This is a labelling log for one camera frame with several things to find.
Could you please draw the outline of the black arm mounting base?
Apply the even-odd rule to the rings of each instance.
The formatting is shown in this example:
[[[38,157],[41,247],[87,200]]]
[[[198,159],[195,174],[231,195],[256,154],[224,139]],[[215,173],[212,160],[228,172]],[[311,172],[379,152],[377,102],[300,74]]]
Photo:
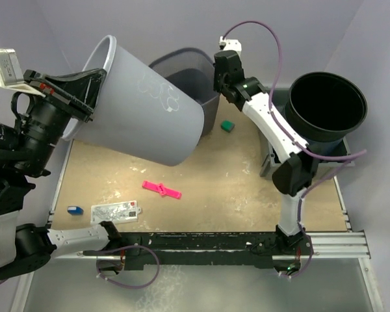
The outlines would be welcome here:
[[[300,260],[313,254],[302,233],[287,237],[274,232],[122,232],[102,251],[87,250],[86,256],[124,255],[126,270],[144,265],[253,266],[296,270]]]

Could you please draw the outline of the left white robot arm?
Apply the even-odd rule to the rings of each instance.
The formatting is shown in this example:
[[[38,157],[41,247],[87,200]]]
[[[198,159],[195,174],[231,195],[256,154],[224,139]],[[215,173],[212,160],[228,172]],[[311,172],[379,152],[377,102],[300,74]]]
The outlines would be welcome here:
[[[0,284],[34,272],[52,258],[74,252],[113,255],[121,235],[112,222],[63,234],[34,224],[18,224],[34,178],[46,165],[70,120],[89,122],[106,70],[96,68],[51,76],[27,70],[14,89],[10,108],[15,124],[0,123]]]

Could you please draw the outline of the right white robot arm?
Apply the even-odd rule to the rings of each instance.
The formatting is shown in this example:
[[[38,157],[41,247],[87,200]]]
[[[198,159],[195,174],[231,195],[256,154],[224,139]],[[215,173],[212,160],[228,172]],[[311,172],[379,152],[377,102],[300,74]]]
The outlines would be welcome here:
[[[281,163],[272,174],[272,182],[281,193],[281,213],[276,227],[280,235],[276,247],[283,254],[291,254],[299,247],[298,235],[302,231],[301,197],[311,186],[319,161],[307,154],[307,141],[271,107],[272,98],[257,78],[244,76],[236,51],[216,53],[214,72],[214,90],[257,126]]]

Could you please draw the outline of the light grey round bin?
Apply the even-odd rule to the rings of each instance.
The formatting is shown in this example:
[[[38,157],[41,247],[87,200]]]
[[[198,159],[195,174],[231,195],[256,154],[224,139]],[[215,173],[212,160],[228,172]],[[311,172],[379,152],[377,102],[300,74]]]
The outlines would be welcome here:
[[[104,37],[84,69],[107,76],[91,121],[71,119],[63,140],[80,140],[134,157],[176,166],[195,149],[204,125],[200,104],[153,71],[112,35]]]

